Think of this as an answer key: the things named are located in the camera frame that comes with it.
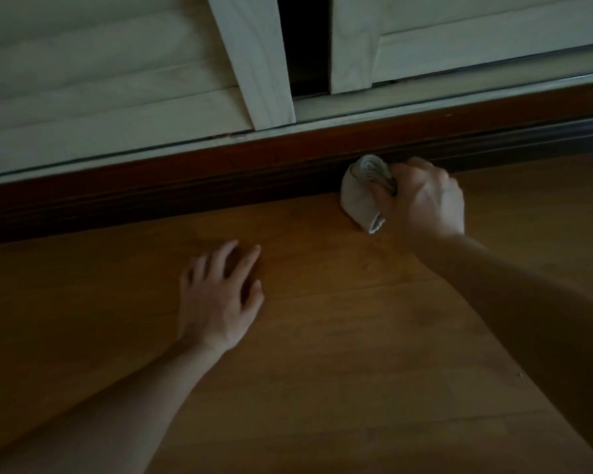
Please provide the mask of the person's right hand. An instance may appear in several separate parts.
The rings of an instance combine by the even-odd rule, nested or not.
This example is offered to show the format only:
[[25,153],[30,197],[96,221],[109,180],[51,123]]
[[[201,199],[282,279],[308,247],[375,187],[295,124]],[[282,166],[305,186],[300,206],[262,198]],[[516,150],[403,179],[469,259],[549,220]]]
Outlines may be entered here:
[[399,237],[418,249],[466,233],[464,194],[447,171],[416,157],[389,170],[397,184],[400,219],[385,221]]

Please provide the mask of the person's left hand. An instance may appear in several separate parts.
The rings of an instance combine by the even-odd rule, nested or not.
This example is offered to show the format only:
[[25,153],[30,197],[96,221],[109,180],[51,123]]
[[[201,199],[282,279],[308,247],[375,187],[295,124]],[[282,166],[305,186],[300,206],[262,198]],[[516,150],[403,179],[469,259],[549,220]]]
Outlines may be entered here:
[[241,309],[250,287],[247,280],[261,255],[261,246],[250,248],[220,281],[209,280],[208,251],[190,261],[192,285],[180,297],[178,342],[189,348],[206,348],[219,355],[233,349],[253,322],[244,322]]

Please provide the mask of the grey cleaning cloth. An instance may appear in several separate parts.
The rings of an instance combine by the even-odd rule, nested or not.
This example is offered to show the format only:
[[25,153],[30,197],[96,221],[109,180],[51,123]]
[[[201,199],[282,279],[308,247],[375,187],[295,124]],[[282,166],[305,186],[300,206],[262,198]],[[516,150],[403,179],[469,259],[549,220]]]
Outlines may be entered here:
[[380,157],[364,155],[345,171],[340,189],[340,206],[345,213],[368,234],[377,232],[385,222],[376,206],[371,183],[396,195],[397,184],[389,166]]

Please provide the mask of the person's left forearm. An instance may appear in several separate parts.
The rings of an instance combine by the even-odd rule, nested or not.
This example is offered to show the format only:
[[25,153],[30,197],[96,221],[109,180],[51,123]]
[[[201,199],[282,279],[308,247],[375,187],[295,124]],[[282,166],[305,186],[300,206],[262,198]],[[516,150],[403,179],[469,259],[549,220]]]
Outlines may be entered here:
[[145,474],[200,379],[234,344],[174,344],[0,451],[0,474]]

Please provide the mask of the person's right forearm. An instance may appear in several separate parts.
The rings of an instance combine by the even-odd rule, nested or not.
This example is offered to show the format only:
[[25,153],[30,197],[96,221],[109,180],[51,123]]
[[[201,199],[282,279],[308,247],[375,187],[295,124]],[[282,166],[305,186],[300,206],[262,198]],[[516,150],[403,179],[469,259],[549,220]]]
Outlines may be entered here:
[[464,234],[406,234],[593,450],[593,296],[508,263]]

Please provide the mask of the dark brown wooden wardrobe plinth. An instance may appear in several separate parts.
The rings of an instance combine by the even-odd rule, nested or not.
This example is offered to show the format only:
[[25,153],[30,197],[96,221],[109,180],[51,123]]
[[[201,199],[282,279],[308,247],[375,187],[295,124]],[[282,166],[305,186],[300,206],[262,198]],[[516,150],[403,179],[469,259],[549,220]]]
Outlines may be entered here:
[[338,191],[366,154],[450,172],[593,152],[593,83],[0,184],[0,244]]

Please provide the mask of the silver sliding door track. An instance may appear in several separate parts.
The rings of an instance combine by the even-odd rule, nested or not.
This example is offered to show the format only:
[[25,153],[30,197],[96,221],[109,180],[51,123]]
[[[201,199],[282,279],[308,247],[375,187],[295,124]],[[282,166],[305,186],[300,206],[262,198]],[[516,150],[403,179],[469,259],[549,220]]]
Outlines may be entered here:
[[593,84],[593,45],[299,99],[254,130],[238,88],[0,130],[0,185]]

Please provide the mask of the white panelled sliding wardrobe door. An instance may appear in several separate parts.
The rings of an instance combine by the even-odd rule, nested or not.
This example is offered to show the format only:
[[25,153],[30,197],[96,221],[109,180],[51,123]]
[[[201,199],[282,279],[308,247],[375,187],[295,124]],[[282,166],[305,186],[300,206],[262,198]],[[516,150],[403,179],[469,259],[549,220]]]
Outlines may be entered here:
[[332,94],[593,45],[593,0],[332,0]]

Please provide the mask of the white louvered sliding wardrobe door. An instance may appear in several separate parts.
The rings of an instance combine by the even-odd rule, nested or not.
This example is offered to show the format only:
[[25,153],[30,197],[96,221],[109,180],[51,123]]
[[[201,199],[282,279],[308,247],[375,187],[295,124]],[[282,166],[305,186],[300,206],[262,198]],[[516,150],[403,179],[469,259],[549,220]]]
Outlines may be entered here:
[[277,0],[0,0],[0,184],[293,123]]

